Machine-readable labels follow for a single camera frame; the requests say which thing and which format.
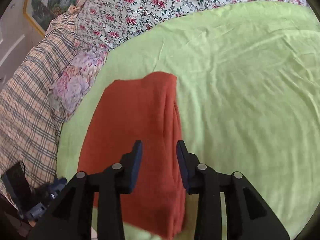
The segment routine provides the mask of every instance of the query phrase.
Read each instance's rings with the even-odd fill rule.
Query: orange towel
[[[88,128],[78,171],[103,171],[137,139],[143,142],[142,162],[133,193],[121,195],[123,221],[172,239],[181,231],[185,204],[176,155],[181,126],[175,76],[155,72],[109,85]]]

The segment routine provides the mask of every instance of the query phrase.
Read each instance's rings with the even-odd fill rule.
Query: bedding
[[[53,181],[62,112],[52,108],[48,88],[74,57],[75,6],[53,20],[44,39],[26,56],[0,93],[0,174],[23,161],[32,187]],[[6,196],[2,180],[0,191]]]
[[[320,200],[319,47],[312,10],[283,2],[239,3],[161,23],[109,52],[63,125],[57,174],[70,179],[76,173],[109,84],[172,73],[188,150],[217,172],[243,172],[294,239]],[[197,197],[187,196],[176,239],[193,239],[196,211]],[[160,239],[129,224],[124,230],[126,239]]]
[[[89,79],[83,75],[83,67],[67,69],[77,52],[97,49],[105,53],[162,21],[241,1],[249,0],[81,0],[78,17],[80,8],[71,6],[51,22],[44,40],[30,51],[0,93],[0,173],[21,160],[27,165],[26,177],[32,187],[53,180],[62,124],[73,115],[100,69],[100,65],[95,65]],[[305,0],[284,1],[308,5]],[[139,3],[142,9],[136,8]],[[168,5],[170,13],[163,7]],[[123,36],[118,36],[117,28]],[[72,75],[74,78],[66,80],[65,89],[72,88],[71,93],[62,89],[60,97],[51,97],[59,77],[70,69],[79,70]],[[88,88],[82,84],[85,80]],[[2,181],[0,191],[6,195]]]
[[[76,19],[82,44],[110,51],[156,24],[192,12],[254,0],[86,0]],[[286,1],[307,5],[306,0]]]

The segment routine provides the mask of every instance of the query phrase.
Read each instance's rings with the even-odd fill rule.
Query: green bed sheet
[[[241,171],[293,239],[320,201],[319,51],[312,10],[287,3],[240,3],[159,24],[109,53],[63,125],[57,174],[70,179],[76,173],[109,84],[172,73],[188,150],[218,172]],[[196,211],[197,196],[188,196],[177,239],[193,239]],[[127,224],[124,229],[126,239],[159,238]]]

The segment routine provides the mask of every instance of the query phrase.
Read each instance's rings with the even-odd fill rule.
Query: plaid pillow
[[[53,181],[56,172],[64,118],[50,106],[47,93],[77,51],[74,11],[70,6],[50,23],[0,93],[0,174],[23,161],[32,187]],[[1,179],[0,190],[7,197]]]

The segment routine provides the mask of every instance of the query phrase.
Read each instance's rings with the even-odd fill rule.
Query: white door
[[[0,90],[42,37],[23,16],[24,0],[12,0],[0,19]]]

